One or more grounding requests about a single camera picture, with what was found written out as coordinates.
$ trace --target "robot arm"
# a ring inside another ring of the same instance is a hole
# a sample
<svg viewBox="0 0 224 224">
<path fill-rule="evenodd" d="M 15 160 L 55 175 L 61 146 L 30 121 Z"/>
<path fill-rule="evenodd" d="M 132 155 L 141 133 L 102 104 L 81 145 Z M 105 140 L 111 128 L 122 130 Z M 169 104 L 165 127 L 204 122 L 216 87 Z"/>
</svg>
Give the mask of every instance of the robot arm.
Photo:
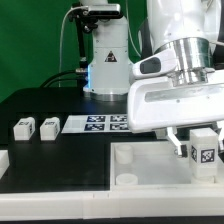
<svg viewBox="0 0 224 224">
<path fill-rule="evenodd" d="M 205 10 L 201 0 L 148 0 L 154 55 L 133 66 L 137 81 L 128 97 L 129 128 L 134 133 L 166 129 L 179 156 L 181 144 L 172 130 L 224 120 L 223 106 L 217 103 L 224 98 L 224 76 L 223 71 L 214 70 L 209 43 L 211 36 L 218 37 L 221 1 L 209 4 Z M 207 17 L 215 24 L 211 30 Z M 167 50 L 170 56 L 164 60 L 160 56 L 168 55 Z M 157 62 L 163 65 L 173 60 L 173 70 L 162 72 L 162 66 L 155 70 L 150 66 L 152 58 L 159 58 Z"/>
</svg>

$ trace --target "black table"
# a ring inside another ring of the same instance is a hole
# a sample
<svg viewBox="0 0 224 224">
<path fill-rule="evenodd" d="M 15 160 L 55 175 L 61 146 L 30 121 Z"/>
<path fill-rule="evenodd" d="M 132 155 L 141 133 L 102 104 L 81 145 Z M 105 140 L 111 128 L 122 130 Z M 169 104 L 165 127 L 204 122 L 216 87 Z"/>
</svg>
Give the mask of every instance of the black table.
<svg viewBox="0 0 224 224">
<path fill-rule="evenodd" d="M 15 92 L 0 104 L 0 149 L 8 149 L 10 167 L 0 181 L 0 193 L 99 191 L 110 189 L 111 142 L 153 141 L 154 133 L 59 134 L 41 142 L 39 128 L 58 117 L 61 129 L 69 115 L 126 114 L 126 102 L 100 102 L 80 96 L 75 88 L 32 88 Z M 28 142 L 15 142 L 13 127 L 34 117 L 36 131 Z M 178 136 L 188 138 L 183 129 Z M 223 217 L 64 220 L 44 223 L 223 223 Z"/>
</svg>

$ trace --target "blue light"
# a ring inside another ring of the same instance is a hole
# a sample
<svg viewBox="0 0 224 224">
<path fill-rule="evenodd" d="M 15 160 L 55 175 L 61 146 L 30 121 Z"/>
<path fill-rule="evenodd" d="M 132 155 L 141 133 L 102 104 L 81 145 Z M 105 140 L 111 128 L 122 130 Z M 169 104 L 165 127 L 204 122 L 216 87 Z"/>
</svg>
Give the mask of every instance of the blue light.
<svg viewBox="0 0 224 224">
<path fill-rule="evenodd" d="M 90 72 L 90 66 L 88 66 L 88 88 L 90 88 L 90 80 L 91 80 L 91 72 Z"/>
</svg>

